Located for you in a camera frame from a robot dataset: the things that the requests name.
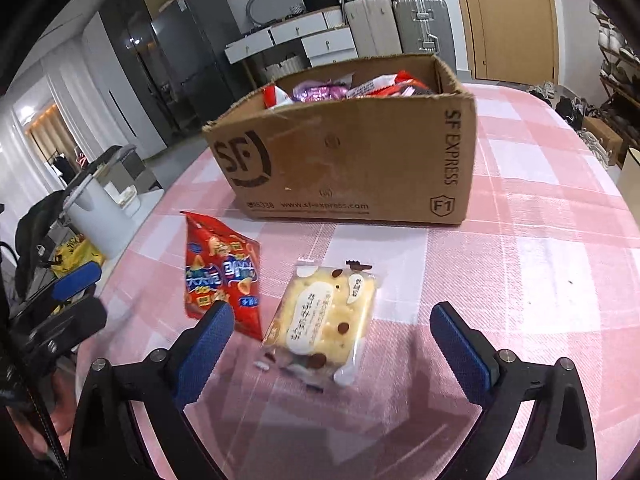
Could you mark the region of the silver suitcase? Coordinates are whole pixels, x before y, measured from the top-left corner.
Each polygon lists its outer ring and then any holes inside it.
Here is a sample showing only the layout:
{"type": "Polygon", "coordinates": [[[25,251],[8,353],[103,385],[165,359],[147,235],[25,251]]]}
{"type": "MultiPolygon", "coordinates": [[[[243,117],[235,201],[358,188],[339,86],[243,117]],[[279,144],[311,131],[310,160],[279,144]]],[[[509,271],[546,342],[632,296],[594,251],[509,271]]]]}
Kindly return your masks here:
{"type": "Polygon", "coordinates": [[[457,71],[454,35],[445,0],[395,0],[402,52],[434,54],[457,71]]]}

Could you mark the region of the dark grey refrigerator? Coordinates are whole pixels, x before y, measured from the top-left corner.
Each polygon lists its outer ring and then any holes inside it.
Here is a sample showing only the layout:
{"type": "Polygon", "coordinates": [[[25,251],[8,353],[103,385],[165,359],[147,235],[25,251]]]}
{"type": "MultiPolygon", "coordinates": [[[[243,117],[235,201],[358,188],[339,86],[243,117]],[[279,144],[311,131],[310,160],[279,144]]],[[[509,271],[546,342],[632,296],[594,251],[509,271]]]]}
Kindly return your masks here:
{"type": "Polygon", "coordinates": [[[155,36],[196,116],[213,122],[253,90],[226,47],[242,38],[227,0],[175,0],[152,21],[155,36]]]}

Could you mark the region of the purple grape candy bag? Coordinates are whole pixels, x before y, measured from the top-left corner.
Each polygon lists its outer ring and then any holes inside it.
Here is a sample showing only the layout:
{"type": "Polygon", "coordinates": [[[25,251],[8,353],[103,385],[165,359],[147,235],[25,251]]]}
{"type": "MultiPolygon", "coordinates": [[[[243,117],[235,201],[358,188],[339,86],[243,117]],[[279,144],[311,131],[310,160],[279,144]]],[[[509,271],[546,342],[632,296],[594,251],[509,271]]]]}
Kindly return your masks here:
{"type": "Polygon", "coordinates": [[[341,78],[316,81],[306,80],[298,84],[292,90],[291,98],[294,102],[323,102],[339,101],[346,98],[346,94],[352,88],[353,74],[341,78]]]}

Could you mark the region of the cream trash bin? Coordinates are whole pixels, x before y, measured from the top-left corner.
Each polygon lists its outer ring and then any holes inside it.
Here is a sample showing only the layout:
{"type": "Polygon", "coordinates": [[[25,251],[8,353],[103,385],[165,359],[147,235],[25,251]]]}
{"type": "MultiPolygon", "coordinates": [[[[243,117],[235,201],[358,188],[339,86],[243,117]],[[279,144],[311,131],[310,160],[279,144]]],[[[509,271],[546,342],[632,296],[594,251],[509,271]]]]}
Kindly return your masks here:
{"type": "Polygon", "coordinates": [[[640,151],[638,148],[628,148],[620,176],[617,180],[617,187],[622,194],[628,208],[635,210],[639,208],[640,200],[640,151]]]}

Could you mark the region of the small cardboard box floor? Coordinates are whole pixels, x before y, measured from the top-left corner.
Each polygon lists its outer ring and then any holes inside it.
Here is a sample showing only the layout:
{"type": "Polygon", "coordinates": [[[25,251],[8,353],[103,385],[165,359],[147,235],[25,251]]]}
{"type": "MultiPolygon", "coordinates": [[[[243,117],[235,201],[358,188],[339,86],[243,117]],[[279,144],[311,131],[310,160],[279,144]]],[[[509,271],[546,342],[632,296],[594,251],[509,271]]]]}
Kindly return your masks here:
{"type": "Polygon", "coordinates": [[[620,153],[623,151],[623,139],[601,118],[587,116],[582,125],[591,132],[606,151],[608,166],[618,163],[620,153]]]}

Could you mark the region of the large white red snack bag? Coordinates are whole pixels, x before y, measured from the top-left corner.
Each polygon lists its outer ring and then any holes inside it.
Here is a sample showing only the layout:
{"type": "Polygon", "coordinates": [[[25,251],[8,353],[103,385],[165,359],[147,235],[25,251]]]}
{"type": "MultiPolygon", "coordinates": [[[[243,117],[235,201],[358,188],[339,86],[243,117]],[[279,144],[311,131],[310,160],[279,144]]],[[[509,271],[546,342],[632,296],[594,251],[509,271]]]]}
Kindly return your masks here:
{"type": "Polygon", "coordinates": [[[267,84],[262,88],[262,102],[266,110],[273,107],[287,106],[294,103],[292,98],[276,84],[267,84]]]}

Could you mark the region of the wooden shoe rack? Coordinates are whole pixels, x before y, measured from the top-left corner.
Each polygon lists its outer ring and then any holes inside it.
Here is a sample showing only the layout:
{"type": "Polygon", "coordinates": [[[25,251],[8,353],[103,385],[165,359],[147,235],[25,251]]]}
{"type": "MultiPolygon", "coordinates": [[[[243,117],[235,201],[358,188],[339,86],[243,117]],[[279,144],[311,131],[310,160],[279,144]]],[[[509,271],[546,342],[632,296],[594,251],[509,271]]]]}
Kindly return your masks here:
{"type": "Polygon", "coordinates": [[[602,114],[616,128],[639,141],[639,55],[618,27],[593,0],[589,12],[598,22],[602,54],[600,81],[606,93],[602,114]]]}

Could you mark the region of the beige suitcase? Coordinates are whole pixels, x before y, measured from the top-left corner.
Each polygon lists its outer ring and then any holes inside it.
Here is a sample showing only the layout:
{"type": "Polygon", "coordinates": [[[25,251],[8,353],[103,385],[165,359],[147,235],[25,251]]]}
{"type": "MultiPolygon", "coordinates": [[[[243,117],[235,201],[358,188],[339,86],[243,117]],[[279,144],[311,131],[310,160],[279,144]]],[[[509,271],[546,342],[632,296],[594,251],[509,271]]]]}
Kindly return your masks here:
{"type": "Polygon", "coordinates": [[[392,0],[349,1],[344,13],[360,58],[402,53],[392,0]]]}

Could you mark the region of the yellow plastic bag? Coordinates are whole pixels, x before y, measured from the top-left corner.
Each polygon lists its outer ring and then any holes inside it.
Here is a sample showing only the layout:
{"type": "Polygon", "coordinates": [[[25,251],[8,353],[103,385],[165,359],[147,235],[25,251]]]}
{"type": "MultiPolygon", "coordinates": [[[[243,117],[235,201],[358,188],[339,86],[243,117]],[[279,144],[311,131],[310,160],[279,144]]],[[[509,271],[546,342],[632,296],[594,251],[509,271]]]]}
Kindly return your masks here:
{"type": "Polygon", "coordinates": [[[51,261],[53,274],[62,278],[90,261],[102,266],[105,258],[87,237],[77,234],[55,248],[51,261]]]}

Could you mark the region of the red triangular chips bag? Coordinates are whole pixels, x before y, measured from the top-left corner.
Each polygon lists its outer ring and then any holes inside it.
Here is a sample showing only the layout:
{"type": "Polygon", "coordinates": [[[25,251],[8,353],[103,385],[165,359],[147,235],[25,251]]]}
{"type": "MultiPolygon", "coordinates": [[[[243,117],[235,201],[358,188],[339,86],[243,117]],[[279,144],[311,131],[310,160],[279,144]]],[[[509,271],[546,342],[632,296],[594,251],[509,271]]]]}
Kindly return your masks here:
{"type": "Polygon", "coordinates": [[[253,339],[264,336],[260,320],[260,246],[220,220],[185,212],[184,307],[201,318],[217,301],[230,304],[234,329],[253,339]]]}

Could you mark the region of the red cookie snack pack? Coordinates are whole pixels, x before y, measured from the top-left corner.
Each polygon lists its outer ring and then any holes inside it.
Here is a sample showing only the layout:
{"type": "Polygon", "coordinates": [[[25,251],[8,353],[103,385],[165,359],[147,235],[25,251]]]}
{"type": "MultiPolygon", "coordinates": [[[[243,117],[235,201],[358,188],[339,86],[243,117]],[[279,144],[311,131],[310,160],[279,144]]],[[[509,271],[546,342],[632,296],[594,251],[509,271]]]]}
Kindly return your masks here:
{"type": "Polygon", "coordinates": [[[389,96],[431,96],[434,91],[424,82],[413,78],[405,70],[381,75],[346,93],[347,99],[388,98],[389,96]]]}

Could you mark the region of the clear cake bread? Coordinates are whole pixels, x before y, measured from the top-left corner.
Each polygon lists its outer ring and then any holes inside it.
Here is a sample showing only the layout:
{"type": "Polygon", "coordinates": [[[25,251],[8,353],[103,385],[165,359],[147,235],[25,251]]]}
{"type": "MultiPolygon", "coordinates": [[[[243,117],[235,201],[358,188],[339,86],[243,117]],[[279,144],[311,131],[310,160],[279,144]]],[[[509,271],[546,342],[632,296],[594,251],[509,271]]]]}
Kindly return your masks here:
{"type": "Polygon", "coordinates": [[[266,330],[257,364],[324,391],[356,382],[380,280],[370,264],[300,260],[266,330]]]}

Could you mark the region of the wooden door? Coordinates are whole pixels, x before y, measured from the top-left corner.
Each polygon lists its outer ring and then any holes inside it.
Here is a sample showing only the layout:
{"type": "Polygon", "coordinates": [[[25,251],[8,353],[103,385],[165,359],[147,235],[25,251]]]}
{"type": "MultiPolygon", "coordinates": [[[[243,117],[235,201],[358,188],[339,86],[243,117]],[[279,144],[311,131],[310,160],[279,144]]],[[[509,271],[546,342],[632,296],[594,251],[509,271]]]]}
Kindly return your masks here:
{"type": "Polygon", "coordinates": [[[459,0],[474,78],[514,84],[558,80],[554,0],[459,0]]]}

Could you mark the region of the grey side cabinet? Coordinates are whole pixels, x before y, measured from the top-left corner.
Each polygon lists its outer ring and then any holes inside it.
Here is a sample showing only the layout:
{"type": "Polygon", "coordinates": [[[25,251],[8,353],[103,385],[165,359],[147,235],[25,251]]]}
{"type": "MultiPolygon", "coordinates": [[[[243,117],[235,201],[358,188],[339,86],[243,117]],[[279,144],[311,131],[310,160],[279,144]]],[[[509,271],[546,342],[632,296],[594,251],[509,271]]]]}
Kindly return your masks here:
{"type": "Polygon", "coordinates": [[[94,174],[112,200],[130,221],[122,247],[102,266],[101,286],[112,274],[126,248],[164,195],[164,188],[151,168],[145,165],[133,145],[119,148],[94,174]]]}

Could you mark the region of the white electric kettle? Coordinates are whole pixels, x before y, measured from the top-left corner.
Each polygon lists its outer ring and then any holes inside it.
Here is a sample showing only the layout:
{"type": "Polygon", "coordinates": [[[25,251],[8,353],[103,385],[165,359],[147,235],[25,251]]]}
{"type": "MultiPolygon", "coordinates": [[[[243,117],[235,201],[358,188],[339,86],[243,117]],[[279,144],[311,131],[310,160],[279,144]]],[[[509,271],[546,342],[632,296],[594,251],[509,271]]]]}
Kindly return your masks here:
{"type": "Polygon", "coordinates": [[[107,259],[114,259],[127,246],[134,230],[134,222],[92,174],[66,197],[63,212],[107,259]]]}

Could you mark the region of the SF cardboard box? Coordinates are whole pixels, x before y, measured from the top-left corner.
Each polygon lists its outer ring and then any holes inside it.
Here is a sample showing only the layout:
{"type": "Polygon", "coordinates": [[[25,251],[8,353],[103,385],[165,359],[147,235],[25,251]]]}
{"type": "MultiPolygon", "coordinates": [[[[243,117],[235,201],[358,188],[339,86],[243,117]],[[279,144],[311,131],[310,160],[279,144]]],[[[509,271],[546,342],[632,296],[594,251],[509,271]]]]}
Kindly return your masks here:
{"type": "Polygon", "coordinates": [[[439,58],[354,58],[273,81],[353,74],[352,88],[401,70],[431,96],[294,102],[268,108],[262,88],[203,133],[241,208],[256,219],[451,224],[468,213],[476,143],[473,93],[439,58]]]}

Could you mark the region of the white drawer desk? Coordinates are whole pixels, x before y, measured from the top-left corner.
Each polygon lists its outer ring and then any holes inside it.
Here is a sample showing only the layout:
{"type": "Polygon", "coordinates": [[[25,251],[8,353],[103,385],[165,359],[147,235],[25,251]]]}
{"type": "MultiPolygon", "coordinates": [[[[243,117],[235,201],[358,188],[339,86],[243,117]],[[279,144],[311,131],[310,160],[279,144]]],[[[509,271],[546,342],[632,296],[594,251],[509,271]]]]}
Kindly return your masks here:
{"type": "Polygon", "coordinates": [[[231,65],[240,63],[258,82],[358,58],[352,31],[338,6],[251,32],[228,44],[224,53],[231,65]]]}

